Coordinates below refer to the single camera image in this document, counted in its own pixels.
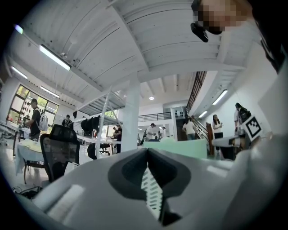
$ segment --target backpack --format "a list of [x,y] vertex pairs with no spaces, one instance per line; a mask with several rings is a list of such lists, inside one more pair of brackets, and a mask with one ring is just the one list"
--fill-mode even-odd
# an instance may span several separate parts
[[248,111],[246,108],[243,108],[243,107],[240,108],[238,111],[239,111],[238,115],[239,115],[241,124],[243,124],[251,116],[251,113],[250,111]]
[[47,131],[48,130],[48,118],[47,118],[47,116],[45,114],[42,114],[40,117],[39,124],[37,123],[37,121],[36,121],[36,124],[37,124],[40,131]]

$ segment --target metal rack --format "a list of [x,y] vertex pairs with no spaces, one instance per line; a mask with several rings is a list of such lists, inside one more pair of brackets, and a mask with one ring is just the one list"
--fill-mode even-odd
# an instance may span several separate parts
[[[77,111],[86,113],[89,117],[85,117],[82,119],[77,119],[74,123],[81,123],[85,119],[90,119],[96,116],[100,116],[99,120],[99,131],[97,134],[97,138],[94,137],[84,137],[82,135],[77,135],[77,138],[84,140],[84,143],[96,143],[96,156],[100,158],[100,143],[108,143],[108,144],[121,144],[121,142],[114,140],[102,139],[102,130],[104,125],[120,125],[122,127],[122,123],[118,120],[114,110],[122,109],[125,107],[125,101],[122,100],[119,96],[111,91],[111,88],[108,93],[104,93],[101,96],[84,103],[80,106]],[[115,118],[109,117],[105,115],[106,112],[111,111]]]

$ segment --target wooden post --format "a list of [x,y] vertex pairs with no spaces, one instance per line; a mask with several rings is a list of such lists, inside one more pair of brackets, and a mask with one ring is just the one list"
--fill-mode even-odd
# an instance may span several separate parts
[[206,129],[208,132],[208,140],[209,140],[209,152],[210,155],[214,155],[214,146],[212,145],[212,140],[213,140],[213,131],[212,131],[212,126],[209,123],[206,123]]

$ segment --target ceiling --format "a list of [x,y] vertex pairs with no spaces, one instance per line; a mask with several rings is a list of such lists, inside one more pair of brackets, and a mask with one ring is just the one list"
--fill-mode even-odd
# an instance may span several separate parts
[[[11,37],[10,65],[33,84],[79,106],[113,86],[125,91],[138,74],[141,104],[188,99],[197,71],[220,70],[229,84],[245,69],[255,25],[210,35],[203,43],[190,30],[190,0],[44,0]],[[65,70],[39,51],[44,44],[72,66]]]

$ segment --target hair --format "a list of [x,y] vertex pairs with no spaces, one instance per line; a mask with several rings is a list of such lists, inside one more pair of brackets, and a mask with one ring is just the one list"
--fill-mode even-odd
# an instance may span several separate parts
[[237,102],[236,105],[235,105],[235,107],[236,107],[236,109],[240,109],[240,108],[242,108],[242,105],[240,105],[240,104]]
[[217,122],[218,122],[218,124],[220,124],[219,118],[217,119],[217,121],[214,119],[215,116],[217,116],[217,114],[213,115],[213,123],[214,123],[214,125],[217,125]]
[[31,101],[31,103],[36,103],[36,105],[38,105],[38,101],[34,98],[34,99],[32,99],[32,101]]

